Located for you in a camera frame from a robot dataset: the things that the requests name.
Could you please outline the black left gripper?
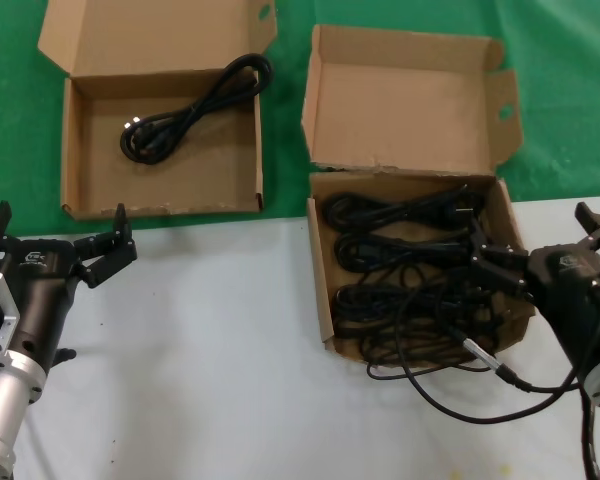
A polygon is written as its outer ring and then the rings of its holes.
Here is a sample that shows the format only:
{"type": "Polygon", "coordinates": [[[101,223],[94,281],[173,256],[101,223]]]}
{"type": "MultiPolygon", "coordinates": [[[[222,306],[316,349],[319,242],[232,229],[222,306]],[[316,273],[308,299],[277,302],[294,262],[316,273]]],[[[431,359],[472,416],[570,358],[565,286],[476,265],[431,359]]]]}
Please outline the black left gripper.
{"type": "Polygon", "coordinates": [[[8,256],[7,285],[19,313],[9,349],[38,364],[71,360],[76,353],[59,343],[79,279],[96,288],[138,258],[125,206],[118,204],[110,232],[73,244],[10,237],[6,230],[11,218],[10,204],[1,201],[0,251],[8,256]]]}

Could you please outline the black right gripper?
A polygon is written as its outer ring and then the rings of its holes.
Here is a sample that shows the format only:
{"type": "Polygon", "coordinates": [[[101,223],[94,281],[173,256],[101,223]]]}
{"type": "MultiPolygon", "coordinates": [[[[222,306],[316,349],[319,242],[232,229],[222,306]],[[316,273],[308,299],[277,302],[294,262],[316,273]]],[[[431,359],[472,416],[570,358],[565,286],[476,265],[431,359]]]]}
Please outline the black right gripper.
{"type": "Polygon", "coordinates": [[[491,244],[473,218],[470,272],[486,289],[518,299],[529,292],[576,374],[586,376],[600,364],[600,256],[593,252],[600,249],[600,214],[579,202],[574,215],[586,232],[577,245],[539,248],[530,256],[526,250],[491,244]]]}

